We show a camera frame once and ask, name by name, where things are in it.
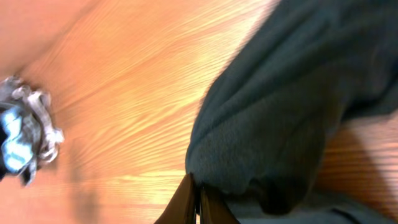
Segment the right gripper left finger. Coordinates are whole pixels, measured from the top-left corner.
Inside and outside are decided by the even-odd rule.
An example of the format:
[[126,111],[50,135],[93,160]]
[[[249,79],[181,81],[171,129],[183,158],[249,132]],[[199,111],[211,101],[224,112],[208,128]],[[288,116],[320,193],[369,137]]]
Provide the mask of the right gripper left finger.
[[195,224],[196,199],[195,183],[187,174],[155,224]]

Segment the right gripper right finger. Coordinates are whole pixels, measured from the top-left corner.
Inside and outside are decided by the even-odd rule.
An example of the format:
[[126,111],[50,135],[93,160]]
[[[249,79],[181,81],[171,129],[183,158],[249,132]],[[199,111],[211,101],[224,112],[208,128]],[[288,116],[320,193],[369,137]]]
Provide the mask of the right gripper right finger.
[[240,224],[220,192],[210,186],[200,190],[200,221],[201,224]]

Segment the black t-shirt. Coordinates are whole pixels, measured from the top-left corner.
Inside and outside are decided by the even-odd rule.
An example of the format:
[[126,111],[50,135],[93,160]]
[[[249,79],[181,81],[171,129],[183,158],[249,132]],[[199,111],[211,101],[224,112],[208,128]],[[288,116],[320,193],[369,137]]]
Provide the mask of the black t-shirt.
[[389,223],[313,185],[347,118],[397,109],[397,0],[280,1],[214,81],[185,170],[242,223]]

